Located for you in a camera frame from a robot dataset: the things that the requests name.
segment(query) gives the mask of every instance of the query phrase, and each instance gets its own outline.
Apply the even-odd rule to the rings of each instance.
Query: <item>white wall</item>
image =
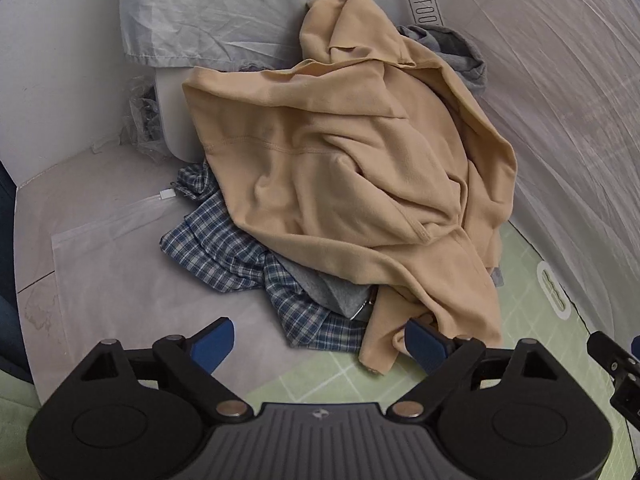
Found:
[[[0,0],[0,160],[15,183],[119,132],[141,70],[124,61],[118,0]]]

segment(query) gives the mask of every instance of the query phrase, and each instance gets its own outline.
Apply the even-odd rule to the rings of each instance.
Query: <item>floor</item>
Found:
[[[504,346],[512,348],[523,337],[535,337],[569,370],[606,414],[614,431],[611,456],[600,480],[629,480],[636,471],[626,423],[609,405],[613,387],[609,376],[586,353],[589,333],[574,308],[566,320],[553,310],[538,282],[542,261],[511,225],[500,234],[500,268],[504,286],[498,289]],[[425,377],[411,359],[402,356],[385,376],[364,370],[352,354],[319,352],[311,361],[253,391],[245,399],[258,410],[262,402],[377,401],[383,410]]]

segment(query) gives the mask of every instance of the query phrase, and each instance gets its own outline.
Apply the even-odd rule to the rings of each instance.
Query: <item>silver screw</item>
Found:
[[[420,402],[414,400],[401,400],[396,402],[391,410],[397,415],[405,418],[413,418],[414,416],[422,415],[424,406]]]
[[[223,400],[216,406],[216,411],[223,416],[241,416],[249,407],[242,400]]]

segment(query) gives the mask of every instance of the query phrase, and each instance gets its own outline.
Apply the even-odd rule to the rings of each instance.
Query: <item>green fabric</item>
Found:
[[[0,370],[0,480],[38,480],[25,438],[39,407],[33,384]]]

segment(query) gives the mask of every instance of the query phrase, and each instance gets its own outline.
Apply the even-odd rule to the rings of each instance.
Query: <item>blue gripper pad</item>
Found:
[[[221,317],[188,339],[189,356],[212,374],[232,351],[235,339],[234,324],[228,317]]]
[[[415,319],[410,319],[404,327],[406,349],[427,374],[433,373],[449,356],[446,341],[451,340]]]

